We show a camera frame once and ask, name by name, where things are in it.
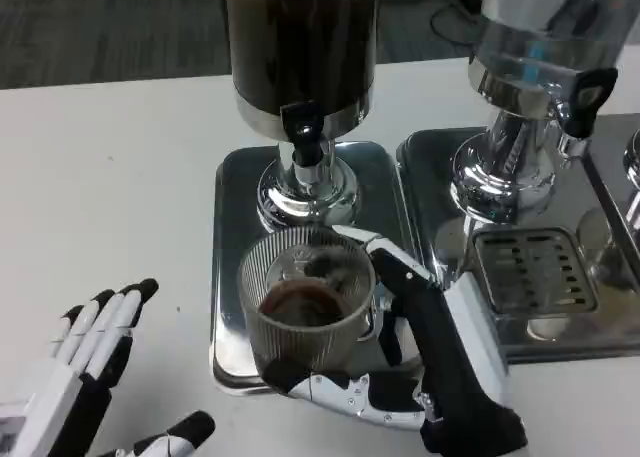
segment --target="metal drip tray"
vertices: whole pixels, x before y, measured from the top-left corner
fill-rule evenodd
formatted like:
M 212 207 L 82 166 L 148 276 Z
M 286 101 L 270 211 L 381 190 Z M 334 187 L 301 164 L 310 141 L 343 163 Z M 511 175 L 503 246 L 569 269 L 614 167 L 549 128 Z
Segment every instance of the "metal drip tray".
M 622 156 L 639 127 L 598 118 L 590 163 L 567 166 L 548 142 L 553 190 L 522 226 L 472 225 L 453 202 L 452 159 L 483 129 L 421 131 L 398 149 L 419 257 L 444 285 L 474 273 L 510 363 L 640 353 L 640 293 L 605 218 L 634 195 Z
M 210 364 L 218 384 L 233 394 L 269 390 L 260 379 L 253 360 L 236 276 L 244 253 L 267 235 L 258 215 L 258 181 L 277 156 L 275 147 L 237 150 L 220 165 L 216 178 Z M 411 251 L 402 190 L 391 157 L 382 147 L 371 142 L 338 143 L 336 156 L 349 165 L 358 179 L 361 205 L 355 225 L 383 234 Z M 371 314 L 378 331 L 383 322 L 383 309 L 390 305 L 388 300 L 388 292 L 378 285 Z M 396 322 L 395 331 L 402 350 L 402 362 L 394 369 L 414 372 L 419 368 L 420 358 L 404 319 Z M 372 336 L 356 345 L 345 370 L 360 375 L 388 368 L 389 363 L 379 341 Z
M 562 229 L 480 232 L 474 248 L 498 314 L 548 317 L 596 308 L 582 259 Z

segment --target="coffee dispenser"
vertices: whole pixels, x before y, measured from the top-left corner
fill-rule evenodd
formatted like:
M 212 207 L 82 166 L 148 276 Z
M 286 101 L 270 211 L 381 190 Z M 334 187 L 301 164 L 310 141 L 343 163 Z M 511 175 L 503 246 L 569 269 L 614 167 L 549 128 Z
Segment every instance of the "coffee dispenser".
M 489 125 L 419 132 L 398 150 L 424 264 L 447 285 L 474 273 L 510 362 L 640 350 L 635 219 L 609 179 L 628 184 L 624 147 L 640 122 L 594 132 L 639 11 L 640 0 L 484 0 L 468 70 Z
M 236 283 L 243 254 L 292 225 L 355 224 L 410 249 L 391 158 L 370 142 L 335 139 L 371 106 L 378 0 L 226 0 L 239 112 L 273 146 L 240 149 L 218 169 L 214 221 L 211 364 L 228 391 L 265 389 Z M 372 345 L 385 292 L 377 289 L 356 369 L 384 367 Z M 419 362 L 416 350 L 404 363 Z

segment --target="dark liquid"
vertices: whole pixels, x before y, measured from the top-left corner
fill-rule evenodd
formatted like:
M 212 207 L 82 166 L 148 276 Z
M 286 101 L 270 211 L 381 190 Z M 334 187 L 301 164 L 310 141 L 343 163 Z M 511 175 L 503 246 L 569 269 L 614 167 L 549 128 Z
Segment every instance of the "dark liquid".
M 304 280 L 276 284 L 260 311 L 273 320 L 298 327 L 331 325 L 345 317 L 339 294 L 320 282 Z
M 377 0 L 226 0 L 233 80 L 258 109 L 314 100 L 325 115 L 373 82 Z

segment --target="floor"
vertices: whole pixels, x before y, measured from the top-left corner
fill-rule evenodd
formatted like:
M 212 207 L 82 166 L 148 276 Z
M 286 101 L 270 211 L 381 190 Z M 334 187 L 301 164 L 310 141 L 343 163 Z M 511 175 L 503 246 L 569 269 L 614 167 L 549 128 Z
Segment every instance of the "floor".
M 448 0 L 381 0 L 378 62 L 462 57 L 474 34 Z M 0 88 L 229 72 L 220 0 L 0 0 Z

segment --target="white table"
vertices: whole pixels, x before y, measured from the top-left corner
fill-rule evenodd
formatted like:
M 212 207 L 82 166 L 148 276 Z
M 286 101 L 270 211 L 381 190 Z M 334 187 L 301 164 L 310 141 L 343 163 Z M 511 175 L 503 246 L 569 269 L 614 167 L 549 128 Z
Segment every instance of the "white table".
M 620 67 L 604 113 L 639 112 L 640 47 L 627 48 Z M 380 66 L 374 111 L 350 138 L 393 154 L 413 131 L 481 125 L 489 112 L 467 83 L 465 59 Z M 58 315 L 104 288 L 153 276 L 160 291 L 145 307 L 94 452 L 202 408 L 218 424 L 202 456 L 425 454 L 417 434 L 215 387 L 215 171 L 230 151 L 270 143 L 240 120 L 229 77 L 3 91 L 0 128 L 0 391 L 42 350 Z M 534 456 L 640 448 L 640 358 L 512 374 Z

